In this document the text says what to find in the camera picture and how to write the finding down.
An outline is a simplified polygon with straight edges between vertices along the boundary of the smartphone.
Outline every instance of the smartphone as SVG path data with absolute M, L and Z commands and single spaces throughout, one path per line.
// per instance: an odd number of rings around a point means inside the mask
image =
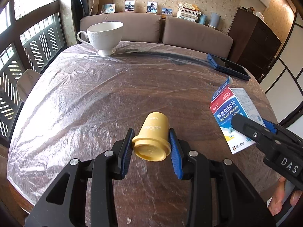
M 250 80 L 250 76 L 245 71 L 245 69 L 230 60 L 226 60 L 212 54 L 207 54 L 207 60 L 210 62 L 212 67 L 219 72 L 236 76 L 244 80 Z

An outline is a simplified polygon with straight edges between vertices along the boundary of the yellow capsule container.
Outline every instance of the yellow capsule container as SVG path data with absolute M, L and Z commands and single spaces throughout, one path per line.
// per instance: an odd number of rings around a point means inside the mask
M 148 161 L 162 161 L 171 152 L 169 120 L 162 113 L 149 114 L 139 132 L 132 140 L 137 156 Z

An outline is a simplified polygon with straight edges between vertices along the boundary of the photo of person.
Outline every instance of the photo of person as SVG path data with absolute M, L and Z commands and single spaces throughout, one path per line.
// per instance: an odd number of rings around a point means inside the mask
M 147 1 L 147 9 L 146 12 L 147 13 L 157 13 L 157 2 L 150 2 Z
M 124 12 L 134 12 L 134 1 L 128 1 L 125 0 L 125 8 L 124 8 Z
M 172 15 L 172 11 L 173 11 L 172 8 L 163 7 L 163 8 L 162 8 L 162 13 L 161 13 L 161 14 L 165 14 L 165 15 L 167 15 L 167 16 L 171 16 L 171 15 Z
M 116 4 L 103 4 L 101 13 L 114 13 L 116 8 Z

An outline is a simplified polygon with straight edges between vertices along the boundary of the dark brown cabinet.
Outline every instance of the dark brown cabinet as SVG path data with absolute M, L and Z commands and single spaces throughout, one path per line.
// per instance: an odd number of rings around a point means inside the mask
M 228 35 L 234 40 L 228 59 L 245 67 L 256 79 L 271 63 L 282 44 L 259 17 L 240 8 Z

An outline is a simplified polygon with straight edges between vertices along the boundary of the human hand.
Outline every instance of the human hand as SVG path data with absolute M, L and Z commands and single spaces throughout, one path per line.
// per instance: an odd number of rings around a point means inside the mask
M 285 190 L 284 190 L 285 180 L 286 178 L 283 176 L 279 178 L 278 187 L 276 188 L 276 191 L 274 192 L 274 195 L 272 196 L 272 199 L 269 203 L 268 209 L 273 216 L 275 214 L 278 214 L 282 209 L 282 200 L 284 199 L 285 196 Z M 302 195 L 301 190 L 295 191 L 290 198 L 290 204 L 292 206 L 295 206 L 298 200 L 300 199 L 301 195 Z

